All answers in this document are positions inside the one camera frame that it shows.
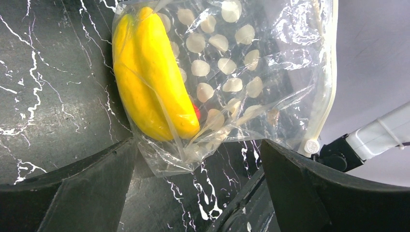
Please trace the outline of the clear zip top bag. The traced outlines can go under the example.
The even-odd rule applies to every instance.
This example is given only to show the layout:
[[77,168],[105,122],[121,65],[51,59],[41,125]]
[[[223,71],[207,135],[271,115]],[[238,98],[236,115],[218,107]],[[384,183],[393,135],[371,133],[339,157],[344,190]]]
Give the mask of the clear zip top bag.
[[336,0],[124,0],[157,13],[192,104],[190,139],[158,141],[127,117],[155,176],[188,174],[222,143],[267,139],[310,157],[336,95]]

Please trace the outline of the yellow fake banana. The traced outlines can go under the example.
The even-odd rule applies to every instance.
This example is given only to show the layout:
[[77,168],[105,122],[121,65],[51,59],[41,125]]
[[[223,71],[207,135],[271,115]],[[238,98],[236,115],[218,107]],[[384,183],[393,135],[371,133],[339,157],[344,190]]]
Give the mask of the yellow fake banana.
[[172,131],[190,139],[200,130],[171,42],[150,7],[125,14],[112,38],[113,66],[122,103],[137,127],[158,141]]

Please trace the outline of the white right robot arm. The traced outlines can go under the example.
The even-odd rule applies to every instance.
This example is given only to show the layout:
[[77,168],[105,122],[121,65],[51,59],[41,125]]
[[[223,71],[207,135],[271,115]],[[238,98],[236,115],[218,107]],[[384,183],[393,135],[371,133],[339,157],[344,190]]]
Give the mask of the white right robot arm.
[[410,103],[407,102],[324,145],[311,159],[345,173],[391,148],[404,149],[409,146]]

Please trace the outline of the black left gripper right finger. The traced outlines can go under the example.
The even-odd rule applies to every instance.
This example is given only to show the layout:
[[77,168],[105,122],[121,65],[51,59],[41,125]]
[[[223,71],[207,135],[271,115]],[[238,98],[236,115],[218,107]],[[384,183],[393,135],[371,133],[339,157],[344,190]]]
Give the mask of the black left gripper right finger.
[[407,232],[410,189],[314,162],[263,140],[261,160],[282,232]]

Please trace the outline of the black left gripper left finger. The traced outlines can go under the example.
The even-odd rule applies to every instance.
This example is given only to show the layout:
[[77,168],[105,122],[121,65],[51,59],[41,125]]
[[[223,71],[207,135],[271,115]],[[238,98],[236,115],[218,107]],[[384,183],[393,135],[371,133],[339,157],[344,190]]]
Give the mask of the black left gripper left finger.
[[130,139],[0,187],[3,232],[115,232],[134,170]]

